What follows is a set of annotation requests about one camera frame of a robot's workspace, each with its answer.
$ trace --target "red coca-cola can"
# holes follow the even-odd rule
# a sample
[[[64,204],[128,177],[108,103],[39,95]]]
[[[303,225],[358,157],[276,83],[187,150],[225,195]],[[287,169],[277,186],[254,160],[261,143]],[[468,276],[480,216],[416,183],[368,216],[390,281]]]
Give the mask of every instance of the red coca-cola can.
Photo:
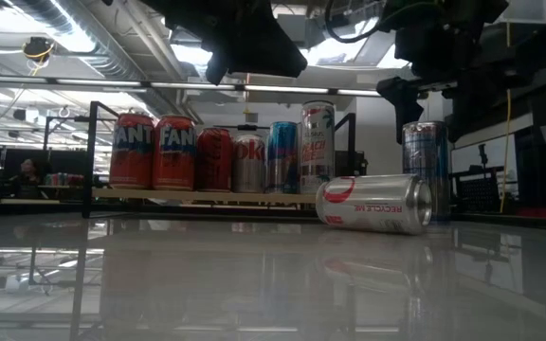
[[[417,175],[342,176],[319,187],[316,209],[336,227],[420,234],[431,217],[431,193]]]
[[[230,191],[233,141],[227,129],[206,128],[197,137],[195,186],[203,191]]]
[[[195,151],[195,125],[190,118],[161,118],[155,127],[153,187],[193,190]]]
[[[151,185],[153,121],[144,115],[122,114],[113,132],[109,183],[113,188],[142,189]]]

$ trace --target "silver can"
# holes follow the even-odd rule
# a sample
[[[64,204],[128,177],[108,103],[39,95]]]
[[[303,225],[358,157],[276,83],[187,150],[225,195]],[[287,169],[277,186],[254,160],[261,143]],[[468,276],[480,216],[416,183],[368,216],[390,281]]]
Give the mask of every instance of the silver can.
[[[334,105],[324,100],[306,102],[300,120],[300,193],[317,193],[334,177]]]
[[[431,193],[417,175],[342,176],[321,185],[319,218],[351,229],[420,234],[431,216]]]
[[[434,222],[446,222],[450,215],[450,187],[447,169],[447,128],[444,122],[412,122],[402,131],[403,173],[417,174],[431,190]]]
[[[264,192],[264,141],[256,134],[241,134],[233,144],[231,188],[236,193]]]

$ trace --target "blue can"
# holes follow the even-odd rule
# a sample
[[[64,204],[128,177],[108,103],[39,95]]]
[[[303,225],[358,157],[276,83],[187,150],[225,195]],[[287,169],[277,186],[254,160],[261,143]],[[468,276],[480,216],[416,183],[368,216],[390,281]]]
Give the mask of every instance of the blue can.
[[[296,123],[275,122],[271,124],[266,153],[267,193],[298,193],[298,137]]]

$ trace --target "wooden shelf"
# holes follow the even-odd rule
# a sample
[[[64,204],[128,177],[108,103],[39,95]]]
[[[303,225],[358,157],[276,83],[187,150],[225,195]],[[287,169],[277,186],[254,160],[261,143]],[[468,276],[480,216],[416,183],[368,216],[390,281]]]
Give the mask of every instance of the wooden shelf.
[[[185,201],[250,202],[282,204],[314,204],[315,194],[253,194],[196,191],[171,191],[149,189],[92,189],[92,196],[99,198],[167,199]]]

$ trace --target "fluorescent light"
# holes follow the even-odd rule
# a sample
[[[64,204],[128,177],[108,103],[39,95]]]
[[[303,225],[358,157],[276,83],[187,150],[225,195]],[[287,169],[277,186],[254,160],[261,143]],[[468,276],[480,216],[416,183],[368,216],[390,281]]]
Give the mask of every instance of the fluorescent light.
[[[45,83],[46,80],[33,77],[6,77],[0,76],[0,82],[9,81],[15,83]]]
[[[101,85],[101,86],[124,86],[124,87],[140,86],[139,81],[58,80],[58,83],[69,84],[69,85]]]
[[[380,94],[374,90],[338,90],[338,94],[344,96],[380,97]]]
[[[327,94],[325,88],[306,88],[298,86],[269,86],[269,85],[246,85],[246,91],[268,91],[297,94]]]
[[[176,82],[152,82],[152,87],[171,88],[171,89],[192,89],[192,90],[216,90],[227,91],[235,90],[235,85],[231,84],[208,84],[208,83],[176,83]]]
[[[119,88],[119,87],[103,87],[102,91],[126,92],[126,93],[146,93],[147,89],[128,89],[128,88]]]
[[[387,53],[385,53],[385,57],[383,57],[383,59],[380,60],[380,63],[378,63],[376,67],[402,68],[408,65],[408,63],[409,63],[408,61],[395,59],[395,44],[393,44],[391,45],[391,47],[389,47],[389,50],[387,50]]]
[[[84,139],[84,140],[87,140],[88,138],[88,134],[86,133],[73,133],[71,134],[71,136],[75,136],[77,138]]]
[[[180,62],[205,66],[212,58],[212,53],[199,47],[172,44],[172,51]]]

